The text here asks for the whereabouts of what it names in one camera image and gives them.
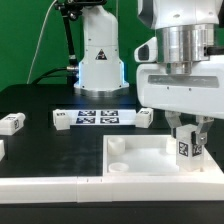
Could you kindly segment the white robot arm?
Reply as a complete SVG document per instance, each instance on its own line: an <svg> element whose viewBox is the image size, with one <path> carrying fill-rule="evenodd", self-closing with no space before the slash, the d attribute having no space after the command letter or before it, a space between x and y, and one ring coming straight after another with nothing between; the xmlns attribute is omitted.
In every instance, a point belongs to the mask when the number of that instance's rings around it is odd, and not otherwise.
<svg viewBox="0 0 224 224"><path fill-rule="evenodd" d="M198 125L190 135L204 145L213 121L224 119L224 47L215 43L224 0L137 1L139 20L155 31L134 52L138 99L144 107L163 110L177 138L180 115L194 114ZM77 86L89 94L122 87L116 19L100 5L86 6L83 17Z"/></svg>

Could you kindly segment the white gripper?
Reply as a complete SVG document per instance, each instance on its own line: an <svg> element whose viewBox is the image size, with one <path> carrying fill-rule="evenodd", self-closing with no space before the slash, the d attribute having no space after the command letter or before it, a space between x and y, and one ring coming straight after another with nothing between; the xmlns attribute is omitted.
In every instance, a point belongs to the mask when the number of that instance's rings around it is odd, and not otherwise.
<svg viewBox="0 0 224 224"><path fill-rule="evenodd" d="M166 111L173 138L181 126L181 113L197 115L196 144L205 145L213 118L224 119L224 55L194 63L190 75L168 75L165 65L156 62L156 37L140 45L134 56L140 62L136 71L140 104Z"/></svg>

